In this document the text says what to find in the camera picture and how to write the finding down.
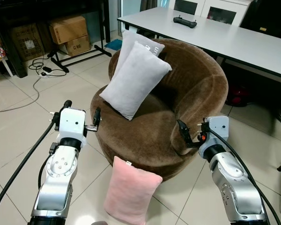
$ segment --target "game controller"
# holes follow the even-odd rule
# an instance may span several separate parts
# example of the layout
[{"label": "game controller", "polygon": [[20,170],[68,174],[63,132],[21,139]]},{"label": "game controller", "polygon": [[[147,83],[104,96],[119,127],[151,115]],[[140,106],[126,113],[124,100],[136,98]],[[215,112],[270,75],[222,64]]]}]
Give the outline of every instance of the game controller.
[{"label": "game controller", "polygon": [[197,26],[196,20],[194,22],[189,21],[189,20],[185,20],[180,15],[179,15],[179,17],[174,17],[173,22],[174,23],[180,23],[180,24],[188,26],[190,28],[194,28],[195,26]]}]

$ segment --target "brown armchair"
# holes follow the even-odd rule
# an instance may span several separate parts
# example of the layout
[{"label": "brown armchair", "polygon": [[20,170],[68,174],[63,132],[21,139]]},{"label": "brown armchair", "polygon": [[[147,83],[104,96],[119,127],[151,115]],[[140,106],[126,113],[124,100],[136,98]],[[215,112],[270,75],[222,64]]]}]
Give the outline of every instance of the brown armchair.
[{"label": "brown armchair", "polygon": [[[172,66],[146,97],[132,121],[126,120],[99,94],[91,102],[91,114],[101,108],[102,121],[96,136],[112,164],[114,156],[133,166],[156,173],[168,180],[183,170],[196,156],[187,149],[176,120],[180,119],[196,138],[197,124],[203,117],[217,115],[225,102],[228,83],[216,61],[201,49],[172,39],[156,39],[165,45],[159,58]],[[119,51],[109,63],[113,76]]]}]

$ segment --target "cabinet door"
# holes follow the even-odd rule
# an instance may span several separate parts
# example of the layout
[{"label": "cabinet door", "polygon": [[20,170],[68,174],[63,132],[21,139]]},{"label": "cabinet door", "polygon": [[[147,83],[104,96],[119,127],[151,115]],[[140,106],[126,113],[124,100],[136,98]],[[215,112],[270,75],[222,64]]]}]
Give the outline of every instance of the cabinet door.
[{"label": "cabinet door", "polygon": [[246,13],[247,6],[222,0],[206,0],[202,17],[239,26]]},{"label": "cabinet door", "polygon": [[205,0],[170,0],[169,8],[189,13],[201,15]]}]

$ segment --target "black cable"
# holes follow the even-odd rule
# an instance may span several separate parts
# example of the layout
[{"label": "black cable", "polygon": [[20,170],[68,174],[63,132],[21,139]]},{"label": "black cable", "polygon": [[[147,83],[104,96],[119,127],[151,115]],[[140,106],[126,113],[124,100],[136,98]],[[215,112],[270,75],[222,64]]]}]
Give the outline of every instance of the black cable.
[{"label": "black cable", "polygon": [[[52,71],[62,71],[62,72],[65,72],[65,71],[63,71],[62,69],[53,69]],[[67,75],[66,72],[65,72],[65,74],[62,74],[62,75],[51,75],[51,74],[48,74],[48,75],[46,75],[46,76],[65,76],[65,75]]]},{"label": "black cable", "polygon": [[39,91],[36,89],[35,85],[36,85],[36,83],[37,83],[40,79],[41,79],[41,78],[38,78],[37,81],[35,81],[34,84],[33,84],[33,86],[32,86],[33,89],[37,92],[37,97],[36,97],[36,99],[34,99],[32,102],[29,102],[29,103],[27,103],[27,104],[25,104],[25,105],[22,105],[22,106],[19,106],[19,107],[1,110],[0,113],[2,113],[2,112],[7,112],[7,111],[11,111],[11,110],[15,110],[15,109],[21,109],[21,108],[24,108],[24,107],[29,106],[29,105],[31,105],[32,103],[36,102],[36,101],[38,100],[38,98],[39,98]]},{"label": "black cable", "polygon": [[51,155],[48,155],[47,159],[43,162],[42,166],[41,166],[41,169],[39,170],[39,173],[38,173],[38,179],[37,179],[37,187],[38,189],[41,188],[41,181],[42,181],[42,173],[43,173],[43,170],[45,168],[45,165],[48,161],[48,159],[50,158]]},{"label": "black cable", "polygon": [[[251,172],[249,171],[249,169],[247,168],[247,166],[245,165],[245,163],[243,162],[243,160],[240,158],[240,156],[236,153],[236,151],[233,149],[233,147],[228,143],[226,142],[219,134],[217,134],[215,131],[213,131],[212,129],[209,128],[209,131],[215,135],[218,139],[221,140],[221,142],[223,142],[230,150],[231,152],[233,153],[233,155],[238,159],[239,163],[242,165],[242,167],[244,168],[244,170],[248,173],[248,178],[249,180],[252,182],[253,186],[257,189],[257,191],[259,192],[259,194],[261,195],[262,199],[266,202],[266,204],[268,205],[270,211],[272,212],[276,222],[278,225],[281,225],[281,221],[279,220],[278,218],[278,215],[275,211],[275,209],[272,207],[271,203],[269,202],[269,200],[267,199],[267,197],[264,195],[264,193],[260,190],[260,188],[258,187],[258,185],[256,184]],[[266,216],[266,220],[267,220],[267,223],[270,224],[269,222],[269,219],[268,219],[268,216],[267,216],[267,213],[266,213],[266,208],[264,206],[264,203],[263,201],[261,201],[262,203],[262,207],[264,209],[264,213],[265,213],[265,216]]]},{"label": "black cable", "polygon": [[38,139],[38,141],[32,146],[32,148],[30,149],[30,151],[27,153],[27,155],[25,156],[25,158],[22,160],[22,162],[19,164],[18,168],[15,170],[14,174],[11,176],[11,178],[8,180],[8,182],[6,183],[5,187],[3,188],[3,190],[0,193],[0,202],[2,201],[5,193],[7,192],[7,190],[9,189],[10,185],[13,183],[13,181],[15,180],[15,178],[17,177],[18,173],[21,171],[21,169],[23,168],[23,166],[25,165],[25,163],[28,161],[28,159],[30,158],[30,156],[32,155],[32,153],[35,151],[35,149],[39,146],[39,144],[42,142],[42,140],[46,137],[46,135],[50,132],[50,130],[52,129],[54,125],[54,122],[51,122],[50,125],[48,126],[48,128],[45,130],[45,132],[40,136],[40,138]]},{"label": "black cable", "polygon": [[39,75],[39,70],[41,70],[44,67],[44,60],[47,60],[47,59],[49,59],[49,58],[45,58],[44,55],[43,55],[43,58],[41,58],[41,59],[34,59],[32,61],[32,63],[28,66],[28,68],[35,70],[37,75]]}]

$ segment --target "white pillow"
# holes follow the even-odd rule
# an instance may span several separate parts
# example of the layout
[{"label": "white pillow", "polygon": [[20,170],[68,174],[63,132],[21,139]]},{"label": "white pillow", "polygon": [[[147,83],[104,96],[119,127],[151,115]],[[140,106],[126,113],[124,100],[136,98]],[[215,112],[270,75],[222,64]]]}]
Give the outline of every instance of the white pillow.
[{"label": "white pillow", "polygon": [[132,120],[146,96],[170,70],[167,62],[135,41],[118,75],[100,96],[126,119]]},{"label": "white pillow", "polygon": [[143,46],[148,46],[150,48],[150,52],[152,52],[154,55],[158,56],[159,53],[164,49],[164,45],[157,43],[155,41],[152,41],[151,39],[142,36],[137,33],[133,33],[131,31],[125,30],[123,33],[123,42],[121,47],[121,52],[118,57],[118,63],[116,70],[114,71],[114,75],[112,78],[114,78],[116,75],[118,75],[118,72],[120,68],[123,66],[123,63],[127,59],[131,49],[133,48],[134,42],[137,41]]}]

